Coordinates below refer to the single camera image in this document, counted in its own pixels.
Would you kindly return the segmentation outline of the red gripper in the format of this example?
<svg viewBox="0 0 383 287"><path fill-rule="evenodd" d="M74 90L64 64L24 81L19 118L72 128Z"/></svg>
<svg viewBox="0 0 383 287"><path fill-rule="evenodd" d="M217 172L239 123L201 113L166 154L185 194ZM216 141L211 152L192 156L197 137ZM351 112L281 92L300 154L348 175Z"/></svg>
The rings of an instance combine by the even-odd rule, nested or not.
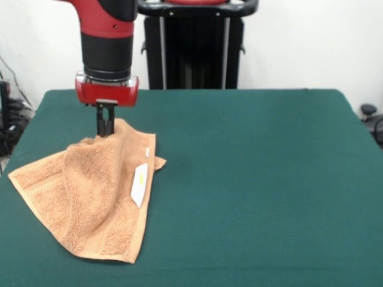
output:
<svg viewBox="0 0 383 287"><path fill-rule="evenodd" d="M137 76L130 76L123 81L102 82L80 71L75 77L78 100L83 104L96 105L97 134L100 137L114 134L115 105L134 106L138 97L138 87ZM99 103L110 104L103 107ZM104 108L108 112L107 120L104 120Z"/></svg>

